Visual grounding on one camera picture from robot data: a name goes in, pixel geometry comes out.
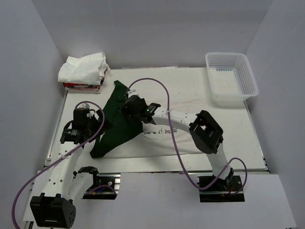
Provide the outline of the white and green t-shirt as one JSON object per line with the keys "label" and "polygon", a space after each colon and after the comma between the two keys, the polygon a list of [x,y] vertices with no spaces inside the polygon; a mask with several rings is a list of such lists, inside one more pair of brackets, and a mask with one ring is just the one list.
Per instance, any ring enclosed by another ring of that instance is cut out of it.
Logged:
{"label": "white and green t-shirt", "polygon": [[96,138],[90,151],[92,158],[174,156],[172,134],[181,155],[200,154],[191,135],[185,131],[166,125],[127,124],[120,111],[126,101],[126,90],[127,86],[118,80],[114,81],[112,90],[106,90],[109,96],[104,99],[103,111],[112,128]]}

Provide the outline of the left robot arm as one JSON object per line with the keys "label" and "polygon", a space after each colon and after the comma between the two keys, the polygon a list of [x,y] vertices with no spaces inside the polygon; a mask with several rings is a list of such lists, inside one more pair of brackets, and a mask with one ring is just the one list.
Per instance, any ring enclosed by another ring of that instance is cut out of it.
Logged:
{"label": "left robot arm", "polygon": [[50,167],[50,178],[39,196],[32,196],[30,208],[38,227],[69,229],[76,218],[75,202],[87,189],[96,190],[101,179],[97,168],[76,164],[84,146],[111,128],[101,109],[75,108],[60,137],[57,162]]}

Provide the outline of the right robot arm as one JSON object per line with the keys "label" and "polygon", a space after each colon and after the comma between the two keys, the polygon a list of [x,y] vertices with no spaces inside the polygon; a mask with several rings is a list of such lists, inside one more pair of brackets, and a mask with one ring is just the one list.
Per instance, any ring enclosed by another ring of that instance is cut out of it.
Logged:
{"label": "right robot arm", "polygon": [[227,190],[233,183],[233,169],[228,165],[224,153],[223,129],[209,112],[197,114],[170,110],[160,104],[146,104],[143,98],[132,95],[121,108],[126,121],[141,121],[144,124],[166,125],[189,133],[196,148],[207,154],[212,166],[215,184],[220,190]]}

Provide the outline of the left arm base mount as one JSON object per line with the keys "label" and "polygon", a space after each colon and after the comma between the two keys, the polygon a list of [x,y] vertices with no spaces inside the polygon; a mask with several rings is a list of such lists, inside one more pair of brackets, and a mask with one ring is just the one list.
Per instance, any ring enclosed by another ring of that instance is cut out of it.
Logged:
{"label": "left arm base mount", "polygon": [[102,174],[95,167],[81,167],[73,172],[73,180],[80,178],[80,174],[89,174],[90,186],[86,189],[82,199],[115,200],[121,183],[120,174]]}

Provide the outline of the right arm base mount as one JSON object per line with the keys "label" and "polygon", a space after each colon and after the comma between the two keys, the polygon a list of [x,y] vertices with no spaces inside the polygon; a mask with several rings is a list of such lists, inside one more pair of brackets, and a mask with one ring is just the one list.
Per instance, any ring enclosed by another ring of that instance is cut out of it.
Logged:
{"label": "right arm base mount", "polygon": [[219,179],[208,189],[199,191],[199,198],[201,203],[245,202],[241,177],[233,175],[228,184]]}

